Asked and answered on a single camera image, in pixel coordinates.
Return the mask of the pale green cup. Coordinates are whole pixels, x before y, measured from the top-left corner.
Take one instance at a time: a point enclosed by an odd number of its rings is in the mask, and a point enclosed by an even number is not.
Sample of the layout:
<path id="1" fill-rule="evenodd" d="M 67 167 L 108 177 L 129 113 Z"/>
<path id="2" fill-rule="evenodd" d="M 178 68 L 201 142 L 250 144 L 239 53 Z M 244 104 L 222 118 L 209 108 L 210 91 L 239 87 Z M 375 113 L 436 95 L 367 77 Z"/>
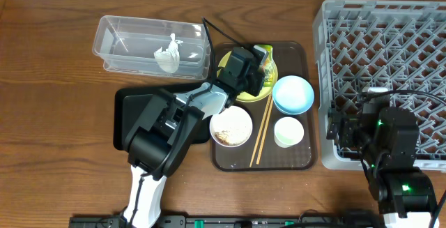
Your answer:
<path id="1" fill-rule="evenodd" d="M 293 117 L 283 117 L 274 126 L 274 140 L 276 145 L 289 148 L 299 144 L 305 135 L 303 125 Z"/>

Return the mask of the green orange snack wrapper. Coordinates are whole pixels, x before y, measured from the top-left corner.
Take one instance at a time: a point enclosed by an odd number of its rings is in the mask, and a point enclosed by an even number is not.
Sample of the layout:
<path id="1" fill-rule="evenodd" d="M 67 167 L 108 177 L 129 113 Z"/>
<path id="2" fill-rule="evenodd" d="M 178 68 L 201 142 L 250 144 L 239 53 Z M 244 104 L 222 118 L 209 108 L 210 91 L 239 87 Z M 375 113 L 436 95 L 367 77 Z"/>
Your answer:
<path id="1" fill-rule="evenodd" d="M 261 48 L 266 51 L 267 57 L 262 63 L 262 69 L 265 73 L 263 86 L 272 87 L 277 81 L 277 67 L 272 57 L 272 45 L 255 45 L 255 48 Z"/>

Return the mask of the white tissue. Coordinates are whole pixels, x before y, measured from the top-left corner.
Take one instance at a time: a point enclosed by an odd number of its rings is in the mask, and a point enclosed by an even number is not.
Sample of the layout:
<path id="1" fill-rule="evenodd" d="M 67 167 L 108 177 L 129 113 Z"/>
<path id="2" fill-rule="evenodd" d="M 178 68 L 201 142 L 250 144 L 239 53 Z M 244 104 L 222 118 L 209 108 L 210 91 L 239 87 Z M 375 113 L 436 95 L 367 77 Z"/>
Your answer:
<path id="1" fill-rule="evenodd" d="M 156 50 L 154 52 L 154 58 L 163 71 L 173 74 L 178 70 L 180 65 L 178 46 L 181 45 L 183 41 L 176 40 L 175 33 L 171 33 L 170 38 L 171 41 L 168 47 L 165 50 L 162 47 Z"/>

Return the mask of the yellow plate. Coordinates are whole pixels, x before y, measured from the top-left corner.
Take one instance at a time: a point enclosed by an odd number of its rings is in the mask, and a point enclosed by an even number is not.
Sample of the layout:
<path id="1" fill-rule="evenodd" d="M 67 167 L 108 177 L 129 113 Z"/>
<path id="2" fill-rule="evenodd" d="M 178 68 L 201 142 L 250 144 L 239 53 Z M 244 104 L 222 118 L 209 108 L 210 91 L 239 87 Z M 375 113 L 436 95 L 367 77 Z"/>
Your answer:
<path id="1" fill-rule="evenodd" d="M 259 92 L 258 96 L 252 96 L 249 93 L 243 92 L 243 93 L 238 95 L 236 100 L 238 102 L 257 102 L 257 101 L 260 101 L 260 100 L 268 97 L 268 95 L 270 93 L 272 93 L 272 89 L 273 89 L 273 86 L 272 87 L 264 87 L 263 86 L 263 88 Z"/>

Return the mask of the pink-white rice bowl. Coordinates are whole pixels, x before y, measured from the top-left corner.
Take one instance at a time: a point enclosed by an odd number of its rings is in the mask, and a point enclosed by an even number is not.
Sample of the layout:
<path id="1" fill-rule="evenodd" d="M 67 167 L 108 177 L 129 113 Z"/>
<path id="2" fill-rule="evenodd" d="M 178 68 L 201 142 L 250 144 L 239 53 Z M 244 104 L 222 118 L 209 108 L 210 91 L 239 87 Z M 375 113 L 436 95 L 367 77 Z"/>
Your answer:
<path id="1" fill-rule="evenodd" d="M 223 147 L 243 145 L 252 134 L 251 116 L 242 107 L 231 106 L 210 119 L 210 135 Z"/>

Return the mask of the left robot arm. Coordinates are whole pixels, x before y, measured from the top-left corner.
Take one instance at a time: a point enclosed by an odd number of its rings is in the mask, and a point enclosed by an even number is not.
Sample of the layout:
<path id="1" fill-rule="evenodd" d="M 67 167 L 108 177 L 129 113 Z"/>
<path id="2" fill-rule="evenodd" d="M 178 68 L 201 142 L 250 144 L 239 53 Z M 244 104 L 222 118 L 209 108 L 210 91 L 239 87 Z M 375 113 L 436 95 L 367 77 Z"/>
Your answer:
<path id="1" fill-rule="evenodd" d="M 124 227 L 156 223 L 167 178 L 184 160 L 201 122 L 232 106 L 241 93 L 259 95 L 268 55 L 259 45 L 235 47 L 211 82 L 187 93 L 160 89 L 151 96 L 121 143 L 132 172 L 130 200 L 121 216 Z"/>

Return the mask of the light blue bowl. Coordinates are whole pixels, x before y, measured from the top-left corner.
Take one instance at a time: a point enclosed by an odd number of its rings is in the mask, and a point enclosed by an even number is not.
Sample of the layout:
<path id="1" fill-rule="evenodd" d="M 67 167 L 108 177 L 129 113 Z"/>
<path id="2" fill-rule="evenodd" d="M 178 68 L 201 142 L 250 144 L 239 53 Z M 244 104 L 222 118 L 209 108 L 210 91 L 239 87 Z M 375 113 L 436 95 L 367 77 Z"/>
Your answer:
<path id="1" fill-rule="evenodd" d="M 312 107 L 315 95 L 311 84 L 306 79 L 289 75 L 280 78 L 273 86 L 272 99 L 281 113 L 299 115 Z"/>

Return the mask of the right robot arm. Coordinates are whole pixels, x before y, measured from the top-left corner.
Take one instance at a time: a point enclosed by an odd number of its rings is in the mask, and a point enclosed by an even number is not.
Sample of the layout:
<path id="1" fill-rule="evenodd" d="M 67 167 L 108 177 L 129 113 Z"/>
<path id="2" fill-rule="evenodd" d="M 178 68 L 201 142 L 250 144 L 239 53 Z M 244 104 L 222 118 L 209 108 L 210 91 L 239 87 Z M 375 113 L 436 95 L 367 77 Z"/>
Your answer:
<path id="1" fill-rule="evenodd" d="M 438 227 L 445 203 L 431 179 L 415 166 L 420 129 L 415 115 L 398 107 L 371 106 L 362 113 L 329 115 L 327 139 L 354 148 L 386 227 Z"/>

